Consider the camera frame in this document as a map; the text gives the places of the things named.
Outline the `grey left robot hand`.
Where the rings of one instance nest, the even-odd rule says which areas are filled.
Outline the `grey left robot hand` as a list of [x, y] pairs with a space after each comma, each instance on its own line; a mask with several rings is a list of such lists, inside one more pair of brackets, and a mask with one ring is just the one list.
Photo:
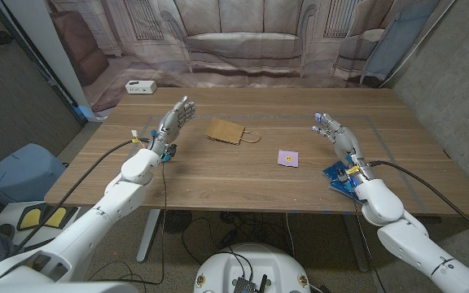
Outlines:
[[152, 140], [147, 148], [163, 157], [169, 145], [177, 139], [180, 129], [195, 116], [195, 110], [195, 103], [184, 96], [160, 120], [158, 127], [151, 133]]

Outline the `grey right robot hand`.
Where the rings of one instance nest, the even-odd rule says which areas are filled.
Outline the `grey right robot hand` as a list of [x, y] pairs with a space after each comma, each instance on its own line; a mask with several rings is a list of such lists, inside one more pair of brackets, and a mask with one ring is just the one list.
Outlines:
[[365, 181], [374, 180], [375, 175], [365, 162], [359, 142], [351, 129], [341, 125], [327, 113], [317, 112], [314, 119], [319, 126], [314, 126], [313, 131], [323, 135], [332, 143], [335, 153], [345, 165], [347, 176], [355, 185], [359, 186]]

